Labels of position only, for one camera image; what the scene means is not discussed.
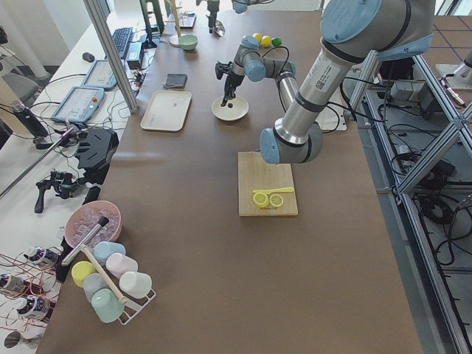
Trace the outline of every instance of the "keyboard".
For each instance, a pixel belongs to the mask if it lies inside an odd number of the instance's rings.
[[[130,43],[132,33],[133,28],[123,27],[116,29],[111,36],[115,43],[115,47],[118,50],[118,55],[122,59],[126,58],[126,52],[128,51],[128,44]]]

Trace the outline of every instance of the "bowl of ice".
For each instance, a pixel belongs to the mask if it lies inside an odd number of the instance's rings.
[[[94,249],[102,241],[115,241],[122,228],[121,213],[110,201],[91,201],[82,205],[71,215],[66,224],[66,242],[75,247],[97,225],[98,220],[105,216],[109,222],[92,238],[87,246]]]

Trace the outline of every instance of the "ice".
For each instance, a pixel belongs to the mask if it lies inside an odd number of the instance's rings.
[[[97,225],[98,220],[105,216],[109,222],[92,238],[87,246],[93,249],[99,242],[110,240],[115,231],[118,229],[119,216],[108,208],[93,209],[85,208],[82,218],[74,224],[75,235],[72,238],[74,244],[78,244],[90,230]]]

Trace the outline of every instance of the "brown table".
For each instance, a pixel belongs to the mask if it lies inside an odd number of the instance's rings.
[[[243,35],[276,35],[302,82],[320,49],[320,15],[219,18],[224,38],[199,16],[195,52],[160,44],[101,195],[121,209],[119,241],[158,298],[128,326],[103,324],[68,278],[38,354],[421,353],[354,124],[325,136],[314,162],[293,166],[297,217],[238,216],[237,152],[258,149],[282,109],[274,82],[246,79],[237,94],[249,114],[217,120],[214,64],[232,60]],[[184,129],[143,131],[146,102],[176,72],[193,94]]]

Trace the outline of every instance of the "computer mouse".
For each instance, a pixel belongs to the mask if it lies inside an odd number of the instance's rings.
[[[89,52],[85,52],[82,54],[82,59],[84,59],[85,61],[88,61],[89,63],[92,63],[95,60],[95,57],[93,54]]]

